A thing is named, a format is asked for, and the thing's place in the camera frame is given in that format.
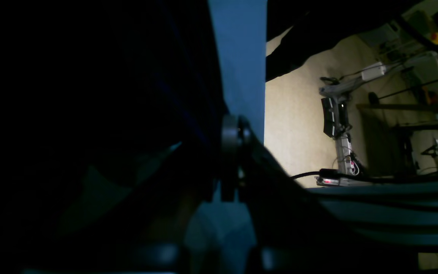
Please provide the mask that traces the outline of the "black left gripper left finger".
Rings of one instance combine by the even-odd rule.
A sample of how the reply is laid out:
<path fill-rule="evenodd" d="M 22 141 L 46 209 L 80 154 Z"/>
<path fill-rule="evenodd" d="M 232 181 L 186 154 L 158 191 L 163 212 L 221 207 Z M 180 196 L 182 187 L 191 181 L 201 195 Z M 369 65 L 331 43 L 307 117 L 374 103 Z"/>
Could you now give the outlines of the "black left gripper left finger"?
<path fill-rule="evenodd" d="M 236 149 L 234 116 L 214 121 L 211 147 L 184 142 L 165 156 L 107 157 L 87 168 L 78 198 L 59 219 L 53 242 L 34 249 L 27 274 L 192 273 L 226 217 L 212 204 L 224 143 Z"/>

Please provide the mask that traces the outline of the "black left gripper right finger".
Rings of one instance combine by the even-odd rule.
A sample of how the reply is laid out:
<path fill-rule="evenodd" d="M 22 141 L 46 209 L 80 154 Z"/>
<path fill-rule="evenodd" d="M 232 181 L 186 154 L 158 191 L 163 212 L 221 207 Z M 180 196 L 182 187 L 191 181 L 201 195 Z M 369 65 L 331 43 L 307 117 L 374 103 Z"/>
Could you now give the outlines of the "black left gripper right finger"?
<path fill-rule="evenodd" d="M 238 118 L 238 192 L 257 247 L 248 271 L 271 274 L 438 274 L 438 177 L 416 184 L 304 189 Z"/>

